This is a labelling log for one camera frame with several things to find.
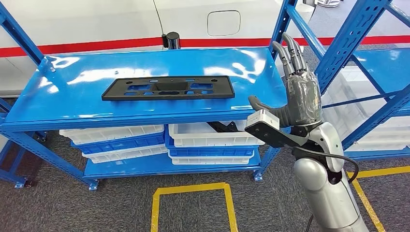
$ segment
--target black plastic panel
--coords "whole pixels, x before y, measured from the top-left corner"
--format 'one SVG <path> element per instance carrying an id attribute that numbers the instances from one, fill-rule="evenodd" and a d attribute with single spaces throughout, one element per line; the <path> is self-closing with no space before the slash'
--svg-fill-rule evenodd
<path id="1" fill-rule="evenodd" d="M 158 76 L 116 79 L 103 101 L 234 98 L 228 76 Z"/>

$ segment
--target shelf top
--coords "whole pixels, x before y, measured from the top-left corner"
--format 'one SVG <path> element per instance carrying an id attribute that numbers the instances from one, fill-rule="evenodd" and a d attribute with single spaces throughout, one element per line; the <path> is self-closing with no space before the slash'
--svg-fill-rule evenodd
<path id="1" fill-rule="evenodd" d="M 102 101 L 116 78 L 227 75 L 235 98 Z M 46 56 L 2 127 L 14 131 L 245 119 L 249 95 L 280 107 L 286 93 L 267 47 Z"/>
<path id="2" fill-rule="evenodd" d="M 354 55 L 384 92 L 402 90 L 410 84 L 410 48 L 363 50 Z"/>
<path id="3" fill-rule="evenodd" d="M 84 178 L 114 178 L 153 174 L 211 173 L 224 171 L 246 171 L 260 168 L 261 157 L 258 149 L 248 164 L 224 165 L 174 165 L 167 153 L 123 159 L 103 163 L 87 161 Z"/>

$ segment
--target white tray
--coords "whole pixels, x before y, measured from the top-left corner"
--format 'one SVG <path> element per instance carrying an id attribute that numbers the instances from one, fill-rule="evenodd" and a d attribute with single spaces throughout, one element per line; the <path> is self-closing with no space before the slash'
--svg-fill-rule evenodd
<path id="1" fill-rule="evenodd" d="M 212 165 L 212 164 L 248 164 L 249 159 L 255 155 L 255 152 L 251 156 L 189 156 L 189 157 L 172 157 L 172 164 L 175 165 Z"/>
<path id="2" fill-rule="evenodd" d="M 93 154 L 84 154 L 86 158 L 90 158 L 93 163 L 102 163 L 115 160 L 125 160 L 142 156 L 157 155 L 167 152 L 165 144 L 154 146 L 143 146 L 136 148 L 128 148 L 122 150 L 105 151 Z"/>
<path id="3" fill-rule="evenodd" d="M 69 137 L 74 144 L 88 144 L 112 139 L 128 138 L 139 135 L 154 134 L 164 131 L 164 125 L 146 125 L 132 127 L 106 127 L 89 129 L 60 130 L 60 134 Z"/>
<path id="4" fill-rule="evenodd" d="M 357 66 L 347 66 L 322 96 L 322 105 L 378 95 Z M 323 109 L 322 118 L 332 123 L 341 140 L 364 123 L 386 100 L 376 99 Z M 410 144 L 410 117 L 392 117 L 355 142 L 347 151 L 401 150 Z"/>
<path id="5" fill-rule="evenodd" d="M 231 121 L 221 122 L 228 125 Z M 246 120 L 234 121 L 244 131 Z M 176 147 L 263 145 L 264 142 L 247 132 L 218 133 L 206 122 L 169 124 L 169 135 Z"/>

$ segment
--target yellow tape line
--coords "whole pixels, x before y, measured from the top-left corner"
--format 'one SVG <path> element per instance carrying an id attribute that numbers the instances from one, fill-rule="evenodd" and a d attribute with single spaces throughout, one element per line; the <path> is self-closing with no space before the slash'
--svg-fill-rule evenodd
<path id="1" fill-rule="evenodd" d="M 232 200 L 232 192 L 229 184 L 225 182 L 203 184 L 203 185 L 187 185 L 177 187 L 158 188 L 152 197 L 152 215 L 151 215 L 151 232 L 158 232 L 158 219 L 160 215 L 160 195 L 183 193 L 183 192 L 197 192 L 207 190 L 223 189 L 225 192 L 226 207 L 228 210 L 229 225 L 231 232 L 238 232 L 236 224 L 236 216 L 234 210 L 234 202 Z"/>
<path id="2" fill-rule="evenodd" d="M 347 172 L 347 173 L 349 177 L 353 175 L 353 173 L 351 172 Z M 361 171 L 357 175 L 357 178 L 373 177 L 373 176 L 381 176 L 381 175 L 392 175 L 392 174 L 400 174 L 400 173 L 410 173 L 410 166 Z"/>
<path id="3" fill-rule="evenodd" d="M 229 186 L 229 184 L 225 184 L 223 189 L 225 192 L 226 208 L 228 209 L 229 226 L 231 227 L 231 232 L 238 232 L 231 187 Z"/>
<path id="4" fill-rule="evenodd" d="M 371 220 L 373 221 L 374 226 L 376 227 L 378 232 L 385 232 L 383 225 L 381 224 L 379 218 L 377 217 L 376 213 L 373 210 L 373 207 L 371 206 L 369 200 L 367 199 L 365 193 L 363 192 L 362 187 L 360 186 L 359 182 L 357 180 L 353 180 L 352 182 L 354 188 L 357 191 L 357 194 L 359 195 L 360 199 L 363 202 L 363 205 L 365 206 L 367 212 L 369 213 L 369 216 Z"/>

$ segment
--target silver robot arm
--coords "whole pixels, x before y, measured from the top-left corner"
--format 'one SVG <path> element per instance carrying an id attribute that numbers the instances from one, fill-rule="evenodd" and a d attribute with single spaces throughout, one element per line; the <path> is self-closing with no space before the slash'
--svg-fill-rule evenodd
<path id="1" fill-rule="evenodd" d="M 255 113 L 247 119 L 245 131 L 272 147 L 293 147 L 293 170 L 322 232 L 368 232 L 343 170 L 343 148 L 332 124 L 321 121 L 321 101 L 316 76 L 307 68 L 299 44 L 286 33 L 286 50 L 277 42 L 285 70 L 288 104 L 271 108 L 255 96 L 249 102 Z M 291 127 L 291 133 L 280 131 Z"/>

